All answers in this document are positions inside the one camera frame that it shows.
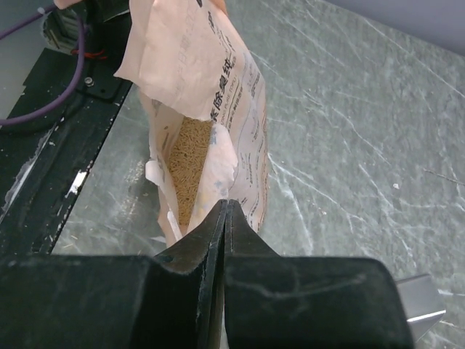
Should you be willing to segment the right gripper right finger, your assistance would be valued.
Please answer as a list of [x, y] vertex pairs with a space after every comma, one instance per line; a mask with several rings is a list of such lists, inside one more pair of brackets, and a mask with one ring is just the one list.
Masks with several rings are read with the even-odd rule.
[[394, 279], [367, 257], [282, 257], [237, 201], [225, 218], [231, 348], [412, 348]]

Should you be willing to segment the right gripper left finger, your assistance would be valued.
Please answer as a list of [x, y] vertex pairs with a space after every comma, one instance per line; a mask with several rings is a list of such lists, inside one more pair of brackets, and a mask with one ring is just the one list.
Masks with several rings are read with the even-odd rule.
[[1, 259], [3, 348], [218, 348], [227, 202], [150, 256]]

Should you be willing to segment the metal litter scoop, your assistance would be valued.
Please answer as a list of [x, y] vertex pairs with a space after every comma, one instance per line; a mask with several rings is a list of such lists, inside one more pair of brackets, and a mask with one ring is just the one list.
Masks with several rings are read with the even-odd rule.
[[446, 314], [443, 299], [429, 274], [396, 280], [413, 339], [418, 342]]

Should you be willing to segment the pink cat litter bag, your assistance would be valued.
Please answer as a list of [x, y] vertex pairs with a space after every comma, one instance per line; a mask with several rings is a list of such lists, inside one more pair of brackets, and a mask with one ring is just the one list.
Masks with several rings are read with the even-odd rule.
[[168, 246], [222, 199], [259, 230], [267, 207], [264, 77], [223, 1], [130, 1], [116, 75], [137, 85], [150, 124], [146, 178]]

